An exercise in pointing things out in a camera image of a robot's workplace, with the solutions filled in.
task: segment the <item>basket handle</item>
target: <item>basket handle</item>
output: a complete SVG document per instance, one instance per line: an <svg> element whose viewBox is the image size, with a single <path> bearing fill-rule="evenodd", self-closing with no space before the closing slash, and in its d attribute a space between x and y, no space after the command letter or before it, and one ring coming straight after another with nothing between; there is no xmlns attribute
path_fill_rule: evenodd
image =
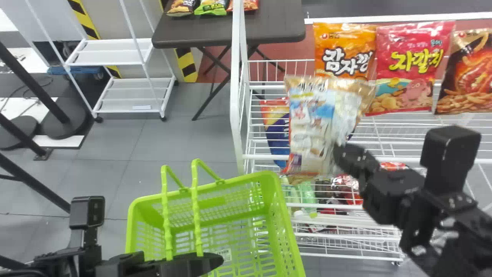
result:
<svg viewBox="0 0 492 277"><path fill-rule="evenodd" d="M167 165L164 165L160 168L160 178L162 181L162 193L167 193L167 175L171 176L172 180L178 185L180 190L186 190L188 191L189 188L183 186L183 183L176 177L174 172L171 170L171 168Z"/></svg>
<svg viewBox="0 0 492 277"><path fill-rule="evenodd" d="M171 168L164 165L160 168L160 177L162 182L162 194L163 196L167 193L167 175L171 176L174 182L178 185L181 191L189 191L189 188L183 186L183 183L176 177ZM167 208L167 197L162 197L162 217L164 222L162 227L164 228L164 241L166 242L166 259L168 261L173 260L173 239L171 235L171 223L169 222L169 210Z"/></svg>
<svg viewBox="0 0 492 277"><path fill-rule="evenodd" d="M206 173L208 173L212 178L214 178L217 185L225 183L224 179L220 178L215 172L212 171L202 160L194 159L191 162L191 177L193 181L191 182L191 202L193 205L193 221L195 224L195 246L196 255L198 257L203 257L202 248L202 229L200 228L200 208L198 206L198 167L203 168Z"/></svg>
<svg viewBox="0 0 492 277"><path fill-rule="evenodd" d="M220 178L212 169L209 168L202 160L194 159L191 162L191 177L193 181L191 182L191 187L198 186L198 166L203 168L206 173L208 173L214 180L216 184L225 183L224 179Z"/></svg>

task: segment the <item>orange snack bag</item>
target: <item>orange snack bag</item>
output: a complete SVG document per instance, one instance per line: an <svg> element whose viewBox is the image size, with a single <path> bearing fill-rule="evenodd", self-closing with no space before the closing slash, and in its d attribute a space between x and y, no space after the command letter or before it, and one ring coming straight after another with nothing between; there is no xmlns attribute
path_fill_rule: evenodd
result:
<svg viewBox="0 0 492 277"><path fill-rule="evenodd" d="M316 76L367 80L376 49L375 25L315 22L312 28Z"/></svg>

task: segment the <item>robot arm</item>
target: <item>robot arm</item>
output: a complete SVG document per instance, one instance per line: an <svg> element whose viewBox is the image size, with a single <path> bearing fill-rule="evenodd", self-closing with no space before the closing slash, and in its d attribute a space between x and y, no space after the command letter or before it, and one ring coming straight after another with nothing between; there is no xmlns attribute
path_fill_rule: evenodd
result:
<svg viewBox="0 0 492 277"><path fill-rule="evenodd" d="M365 149L336 147L336 163L359 180L363 207L379 224L402 230L400 247L429 276L492 276L492 218L463 193L481 135L458 126L426 134L420 163L386 171ZM452 221L447 227L443 222ZM445 246L431 245L435 229L449 232Z"/></svg>

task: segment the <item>label sticker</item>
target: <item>label sticker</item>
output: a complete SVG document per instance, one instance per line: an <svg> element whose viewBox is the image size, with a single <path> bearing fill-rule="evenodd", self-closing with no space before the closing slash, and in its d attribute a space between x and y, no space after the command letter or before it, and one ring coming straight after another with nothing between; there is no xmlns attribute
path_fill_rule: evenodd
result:
<svg viewBox="0 0 492 277"><path fill-rule="evenodd" d="M222 250L216 251L215 253L222 256L222 258L224 259L224 262L232 261L232 251L230 248L222 249Z"/></svg>

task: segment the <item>packaged snack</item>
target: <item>packaged snack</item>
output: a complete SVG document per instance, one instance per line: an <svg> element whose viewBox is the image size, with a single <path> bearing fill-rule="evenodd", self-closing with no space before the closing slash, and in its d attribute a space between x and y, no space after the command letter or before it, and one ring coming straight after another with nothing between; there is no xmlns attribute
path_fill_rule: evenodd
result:
<svg viewBox="0 0 492 277"><path fill-rule="evenodd" d="M258 2L259 2L259 0L245 0L245 2L244 2L245 11L257 10L258 9ZM227 11L232 11L233 3L234 3L234 0L229 1L229 7L227 8Z"/></svg>
<svg viewBox="0 0 492 277"><path fill-rule="evenodd" d="M367 80L376 49L375 25L315 22L312 28L317 76Z"/></svg>
<svg viewBox="0 0 492 277"><path fill-rule="evenodd" d="M301 194L301 203L317 203L314 191L312 190L311 182L302 182L297 186L297 188L299 189L299 192ZM304 210L311 218L315 218L317 216L316 208L304 208Z"/></svg>
<svg viewBox="0 0 492 277"><path fill-rule="evenodd" d="M365 81L286 76L290 154L284 173L317 175L333 169L334 143L343 145L374 97Z"/></svg>
<svg viewBox="0 0 492 277"><path fill-rule="evenodd" d="M366 115L431 110L435 72L454 21L378 27L376 98Z"/></svg>
<svg viewBox="0 0 492 277"><path fill-rule="evenodd" d="M492 29L453 32L436 114L492 111Z"/></svg>
<svg viewBox="0 0 492 277"><path fill-rule="evenodd" d="M272 155L288 155L289 150L289 100L287 97L261 100L261 117L265 124L268 147ZM286 161L274 160L281 169L285 168Z"/></svg>
<svg viewBox="0 0 492 277"><path fill-rule="evenodd" d="M226 4L227 0L201 0L200 5L195 10L195 14L227 15L225 11Z"/></svg>
<svg viewBox="0 0 492 277"><path fill-rule="evenodd" d="M190 15L193 13L195 2L196 0L174 0L166 14L173 17Z"/></svg>
<svg viewBox="0 0 492 277"><path fill-rule="evenodd" d="M386 169L387 171L395 171L400 169L408 169L408 166L404 163L398 162L384 162L380 164L382 169Z"/></svg>
<svg viewBox="0 0 492 277"><path fill-rule="evenodd" d="M347 204L362 205L363 201L359 195L359 181L356 178L348 174L340 174L333 178L332 185L340 187L340 190L343 191L342 197L345 198Z"/></svg>

